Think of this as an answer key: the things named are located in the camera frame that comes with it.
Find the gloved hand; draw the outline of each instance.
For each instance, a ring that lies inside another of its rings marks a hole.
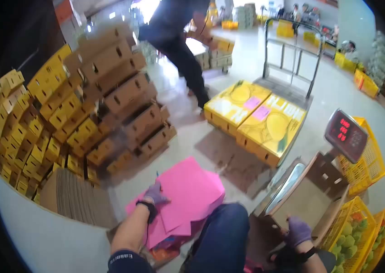
[[[164,204],[170,201],[162,195],[160,182],[156,182],[154,185],[151,185],[145,192],[143,199],[151,199],[154,205]]]
[[[285,242],[295,248],[305,241],[311,241],[312,230],[307,223],[297,216],[289,216],[288,219],[289,232],[284,236]]]

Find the wristband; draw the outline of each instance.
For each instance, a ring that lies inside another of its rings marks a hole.
[[[146,202],[146,201],[142,201],[142,200],[137,201],[136,205],[138,205],[138,204],[143,204],[143,205],[147,206],[148,211],[150,212],[150,215],[148,216],[147,223],[151,224],[154,221],[154,219],[156,218],[156,216],[157,216],[157,209],[156,209],[156,207],[152,203]]]

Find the yellow fruit box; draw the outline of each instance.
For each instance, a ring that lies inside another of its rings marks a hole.
[[[236,137],[237,128],[271,93],[259,85],[240,80],[205,104],[205,118]]]
[[[276,167],[289,150],[305,115],[303,109],[272,94],[239,126],[237,143]]]

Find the pink label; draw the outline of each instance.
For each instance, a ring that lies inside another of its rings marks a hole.
[[[250,99],[248,99],[248,101],[246,101],[244,103],[244,107],[249,109],[249,110],[253,110],[256,108],[256,106],[258,106],[259,104],[261,103],[261,101],[256,98],[255,96],[251,97]]]
[[[268,115],[270,114],[271,111],[272,110],[268,107],[260,106],[251,115],[254,116],[256,119],[258,119],[259,121],[263,121],[264,119],[266,119],[268,117]]]

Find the jeans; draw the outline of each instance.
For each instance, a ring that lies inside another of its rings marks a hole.
[[[243,205],[220,205],[208,217],[194,243],[186,272],[242,273],[249,229],[248,213]]]
[[[180,36],[163,42],[151,42],[151,44],[177,67],[179,73],[185,77],[186,85],[197,97],[199,107],[203,108],[209,101],[205,90],[205,82],[201,76],[200,64],[189,50],[184,39]]]

